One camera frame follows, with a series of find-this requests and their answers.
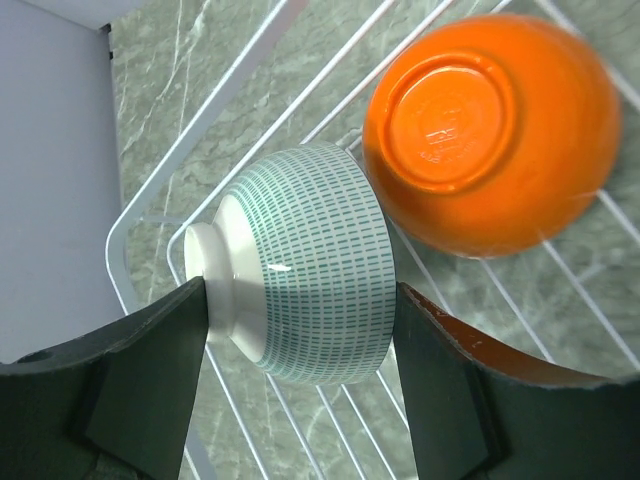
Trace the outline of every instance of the bowl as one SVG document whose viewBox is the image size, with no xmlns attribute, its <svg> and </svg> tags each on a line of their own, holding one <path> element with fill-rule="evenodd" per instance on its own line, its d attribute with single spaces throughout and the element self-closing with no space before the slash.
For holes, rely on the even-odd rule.
<svg viewBox="0 0 640 480">
<path fill-rule="evenodd" d="M 472 17 L 427 34 L 381 79 L 365 168 L 386 213 L 444 252 L 507 255 L 559 233 L 605 183 L 616 90 L 581 39 L 534 17 Z"/>
<path fill-rule="evenodd" d="M 336 145 L 260 159 L 184 246 L 187 277 L 205 280 L 211 340 L 230 337 L 293 383 L 355 383 L 382 363 L 395 313 L 391 243 L 364 173 Z"/>
</svg>

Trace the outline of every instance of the patterned bowl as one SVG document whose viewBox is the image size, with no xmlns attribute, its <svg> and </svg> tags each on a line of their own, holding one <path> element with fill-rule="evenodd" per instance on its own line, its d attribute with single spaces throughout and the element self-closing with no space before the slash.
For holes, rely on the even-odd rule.
<svg viewBox="0 0 640 480">
<path fill-rule="evenodd" d="M 305 384 L 375 373 L 391 341 L 395 270 L 380 206 L 336 145 L 269 155 L 230 187 L 213 225 L 185 237 L 202 275 L 210 338 L 230 337 L 258 367 Z"/>
</svg>

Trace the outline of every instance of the marble countertop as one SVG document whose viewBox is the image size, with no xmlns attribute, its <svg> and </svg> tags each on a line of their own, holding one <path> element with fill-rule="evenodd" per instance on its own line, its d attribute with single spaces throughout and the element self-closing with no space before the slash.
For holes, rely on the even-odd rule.
<svg viewBox="0 0 640 480">
<path fill-rule="evenodd" d="M 157 165 L 275 3 L 152 0 L 113 23 L 125 199 L 133 196 Z M 258 156 L 297 144 L 437 3 L 395 2 Z M 460 0 L 436 25 L 461 15 L 487 12 L 497 3 Z M 555 3 L 631 85 L 639 88 L 640 52 L 636 46 L 640 29 L 632 27 L 640 19 L 640 5 L 633 0 L 606 5 L 596 0 Z M 211 126 L 149 208 L 148 221 L 140 222 L 130 233 L 131 274 L 142 304 L 174 288 L 165 250 L 177 224 L 211 192 L 379 4 L 380 0 L 312 0 L 274 53 Z M 528 0 L 514 0 L 507 11 L 545 16 Z M 319 138 L 344 144 L 356 139 L 372 88 L 355 99 Z M 399 280 L 446 304 L 475 327 L 532 355 L 602 375 L 633 372 L 629 357 L 640 355 L 640 284 L 636 281 L 640 236 L 634 237 L 623 228 L 606 202 L 612 200 L 618 213 L 640 225 L 640 189 L 636 186 L 640 178 L 640 114 L 629 102 L 625 102 L 624 110 L 624 146 L 602 197 L 605 201 L 597 201 L 546 247 L 483 263 L 434 252 L 392 228 Z M 202 218 L 210 220 L 214 211 L 212 205 Z M 619 333 L 619 339 L 628 346 L 626 354 L 607 328 Z M 270 474 L 274 478 L 313 478 L 286 411 L 265 376 L 230 342 L 216 345 L 214 352 Z M 381 372 L 402 408 L 393 349 Z M 326 477 L 357 478 L 316 389 L 281 388 Z M 388 468 L 397 478 L 415 476 L 406 425 L 380 378 L 346 390 L 327 387 L 323 393 L 369 478 L 388 478 Z M 366 421 L 384 461 L 351 401 Z M 208 361 L 203 363 L 194 421 L 219 478 L 260 476 Z M 192 478 L 186 464 L 182 478 Z"/>
</svg>

